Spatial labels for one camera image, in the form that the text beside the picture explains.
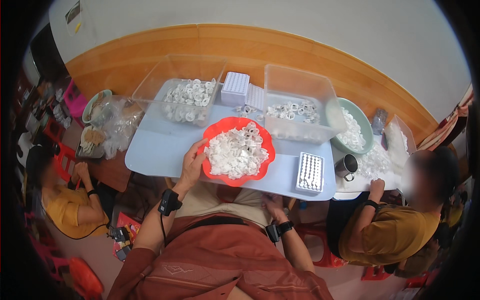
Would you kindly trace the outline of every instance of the bag of plastic parts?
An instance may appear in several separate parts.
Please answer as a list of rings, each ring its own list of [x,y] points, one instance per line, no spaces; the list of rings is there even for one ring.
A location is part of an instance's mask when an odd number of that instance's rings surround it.
[[[96,119],[100,118],[101,122],[96,122],[96,127],[105,134],[105,158],[112,159],[117,150],[128,149],[144,112],[124,96],[107,96],[100,105],[101,112]]]

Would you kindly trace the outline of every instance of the lap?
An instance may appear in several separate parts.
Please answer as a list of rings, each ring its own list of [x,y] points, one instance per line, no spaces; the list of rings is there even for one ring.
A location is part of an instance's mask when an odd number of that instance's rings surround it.
[[[261,196],[259,191],[242,189],[232,203],[223,203],[216,196],[214,184],[199,181],[187,193],[175,217],[229,213],[266,227],[272,218],[268,211],[262,208]]]

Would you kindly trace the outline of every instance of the wristband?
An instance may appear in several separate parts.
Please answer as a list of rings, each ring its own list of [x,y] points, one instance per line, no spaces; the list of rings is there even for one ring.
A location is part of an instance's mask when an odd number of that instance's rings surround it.
[[[375,202],[375,201],[373,201],[373,200],[368,199],[368,200],[365,202],[365,206],[367,206],[367,205],[373,206],[373,207],[375,208],[375,210],[378,209],[378,203]]]
[[[87,193],[88,197],[90,197],[90,196],[93,195],[93,194],[98,195],[98,193],[96,192],[95,189],[93,189],[93,190],[91,190],[91,191],[89,191],[89,192]]]
[[[278,225],[279,235],[282,236],[285,232],[293,229],[293,222],[283,222],[282,224]]]

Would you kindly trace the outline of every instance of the hand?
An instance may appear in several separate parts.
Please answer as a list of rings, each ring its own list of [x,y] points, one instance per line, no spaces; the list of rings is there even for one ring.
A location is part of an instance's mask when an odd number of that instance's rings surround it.
[[[262,207],[266,208],[278,224],[288,222],[283,211],[283,197],[280,195],[265,193],[262,195]]]
[[[81,163],[78,163],[76,164],[74,167],[73,167],[73,173],[72,173],[72,178],[71,178],[71,181],[73,184],[77,184],[78,181],[80,180],[80,172],[83,172],[84,170],[83,169],[87,169],[87,172],[88,172],[88,165],[87,163],[85,162],[81,162]]]
[[[200,177],[202,163],[206,158],[205,153],[200,153],[197,155],[197,151],[201,145],[207,142],[207,140],[208,139],[205,138],[194,143],[184,155],[180,179],[175,185],[177,189],[180,189],[186,193],[197,183],[198,178]]]
[[[75,165],[75,167],[73,167],[73,173],[75,174],[75,171],[76,173],[78,174],[78,176],[80,177],[80,179],[82,180],[82,182],[84,183],[84,185],[87,185],[88,183],[92,183],[91,180],[90,180],[90,174],[88,173],[88,165],[87,163],[85,162],[81,162],[81,163],[78,163]]]
[[[438,240],[430,239],[428,241],[428,247],[438,251],[440,249],[440,245],[438,244]]]
[[[382,179],[375,179],[370,181],[370,196],[368,199],[380,203],[380,199],[384,194],[385,181]]]

